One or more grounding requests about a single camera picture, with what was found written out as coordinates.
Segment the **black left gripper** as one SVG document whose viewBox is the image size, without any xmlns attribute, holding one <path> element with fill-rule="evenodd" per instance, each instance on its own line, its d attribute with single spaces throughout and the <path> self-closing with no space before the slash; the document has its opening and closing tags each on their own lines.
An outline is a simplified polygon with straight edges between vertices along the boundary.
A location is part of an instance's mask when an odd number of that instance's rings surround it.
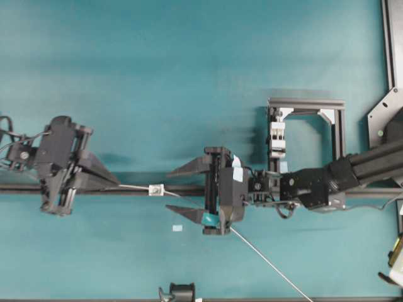
<svg viewBox="0 0 403 302">
<path fill-rule="evenodd" d="M 56 116 L 45 127 L 45 135 L 33 162 L 40 181 L 41 211 L 57 216 L 71 214 L 76 191 L 103 191 L 121 182 L 95 154 L 86 150 L 93 129 L 79 125 L 69 116 Z M 81 171 L 72 179 L 77 165 Z"/>
</svg>

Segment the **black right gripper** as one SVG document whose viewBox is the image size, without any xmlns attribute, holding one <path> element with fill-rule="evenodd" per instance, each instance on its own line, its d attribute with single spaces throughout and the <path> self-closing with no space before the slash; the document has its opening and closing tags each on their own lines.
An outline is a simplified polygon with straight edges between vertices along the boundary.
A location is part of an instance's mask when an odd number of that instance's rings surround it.
<svg viewBox="0 0 403 302">
<path fill-rule="evenodd" d="M 210 159 L 208 170 L 204 157 L 197 157 L 175 168 L 167 176 L 190 176 L 204 173 L 207 170 L 205 178 L 205 210 L 170 204 L 167 204 L 166 208 L 200 225 L 205 211 L 219 215 L 219 225 L 217 227 L 203 226 L 203 234 L 226 235 L 230 233 L 233 223 L 240 222 L 244 218 L 245 202 L 248 199 L 248 169 L 241 160 L 244 169 L 243 182 L 234 181 L 232 178 L 232 159 L 234 154 L 229 149 L 225 147 L 206 147 L 204 148 L 204 153 Z"/>
</svg>

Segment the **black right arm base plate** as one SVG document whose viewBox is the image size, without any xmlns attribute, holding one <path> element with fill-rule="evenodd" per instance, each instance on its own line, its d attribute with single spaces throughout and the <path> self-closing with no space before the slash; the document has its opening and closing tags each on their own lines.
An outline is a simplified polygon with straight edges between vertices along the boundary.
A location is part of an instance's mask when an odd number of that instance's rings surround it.
<svg viewBox="0 0 403 302">
<path fill-rule="evenodd" d="M 402 114 L 402 1 L 381 5 L 388 91 L 367 115 L 370 148 L 391 139 L 388 129 Z"/>
</svg>

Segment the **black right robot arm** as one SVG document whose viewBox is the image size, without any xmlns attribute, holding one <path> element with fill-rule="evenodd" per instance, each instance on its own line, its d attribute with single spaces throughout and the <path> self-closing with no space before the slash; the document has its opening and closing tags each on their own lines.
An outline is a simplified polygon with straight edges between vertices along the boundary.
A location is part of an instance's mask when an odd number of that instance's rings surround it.
<svg viewBox="0 0 403 302">
<path fill-rule="evenodd" d="M 334 198 L 350 189 L 402 175 L 402 140 L 361 154 L 349 154 L 320 168 L 278 173 L 254 171 L 225 147 L 207 147 L 204 155 L 170 172 L 170 176 L 205 175 L 202 208 L 167 208 L 203 226 L 205 235 L 226 235 L 242 221 L 247 204 L 293 211 L 301 204 L 311 211 L 344 208 Z"/>
</svg>

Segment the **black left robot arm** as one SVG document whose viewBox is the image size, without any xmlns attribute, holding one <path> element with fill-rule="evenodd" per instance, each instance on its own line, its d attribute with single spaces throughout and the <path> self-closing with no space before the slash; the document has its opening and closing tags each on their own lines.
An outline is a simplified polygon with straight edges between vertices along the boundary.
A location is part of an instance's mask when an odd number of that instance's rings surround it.
<svg viewBox="0 0 403 302">
<path fill-rule="evenodd" d="M 10 117 L 1 119 L 8 122 L 8 129 L 2 129 L 1 135 L 11 140 L 3 147 L 7 151 L 5 168 L 16 172 L 36 171 L 42 212 L 70 215 L 78 191 L 99 191 L 121 184 L 89 151 L 93 129 L 73 122 L 71 117 L 56 116 L 44 131 L 32 137 L 14 132 Z"/>
</svg>

